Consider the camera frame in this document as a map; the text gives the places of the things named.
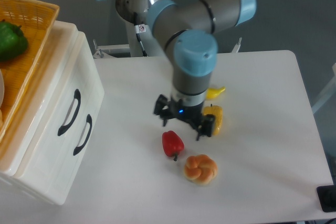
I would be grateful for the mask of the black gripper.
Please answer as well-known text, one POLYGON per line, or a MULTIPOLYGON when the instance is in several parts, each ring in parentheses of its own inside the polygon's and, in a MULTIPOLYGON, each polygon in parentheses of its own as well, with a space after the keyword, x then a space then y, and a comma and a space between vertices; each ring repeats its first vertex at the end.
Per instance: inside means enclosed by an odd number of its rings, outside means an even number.
POLYGON ((189 124, 197 131, 196 140, 201 136, 211 137, 215 127, 215 116, 212 114, 202 115, 203 102, 196 106, 184 106, 183 101, 178 102, 173 99, 169 102, 167 97, 160 94, 153 113, 163 120, 163 126, 166 126, 168 120, 178 119, 189 124))

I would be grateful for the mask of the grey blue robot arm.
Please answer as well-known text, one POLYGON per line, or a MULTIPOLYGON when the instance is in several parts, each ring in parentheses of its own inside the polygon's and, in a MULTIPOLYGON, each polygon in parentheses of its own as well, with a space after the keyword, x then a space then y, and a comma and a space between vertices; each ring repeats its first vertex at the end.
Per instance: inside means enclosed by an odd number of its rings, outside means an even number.
POLYGON ((215 117, 202 114, 217 61, 213 34, 252 19, 256 8, 256 0, 197 0, 183 7, 173 0, 115 0, 130 55, 166 56, 172 64, 171 96, 159 96, 154 107, 164 123, 178 119, 198 136, 213 135, 215 117))

